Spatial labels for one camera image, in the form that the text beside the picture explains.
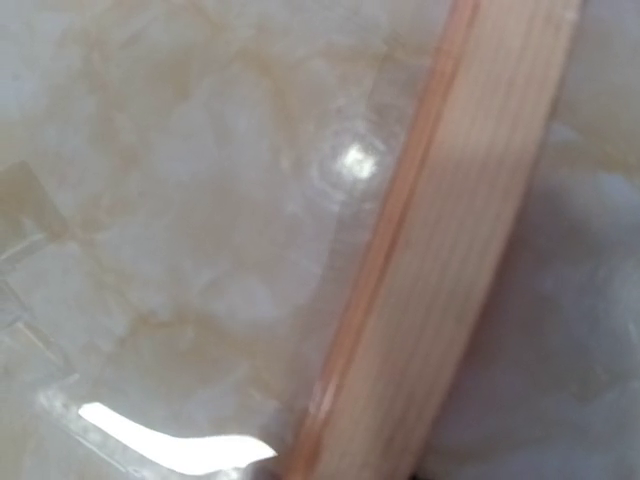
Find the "red wooden picture frame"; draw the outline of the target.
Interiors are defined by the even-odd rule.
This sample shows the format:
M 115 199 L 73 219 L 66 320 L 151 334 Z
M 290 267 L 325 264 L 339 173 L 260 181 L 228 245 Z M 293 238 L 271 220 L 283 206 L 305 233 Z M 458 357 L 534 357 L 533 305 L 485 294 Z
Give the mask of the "red wooden picture frame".
M 578 1 L 456 1 L 287 479 L 420 461 L 530 184 Z

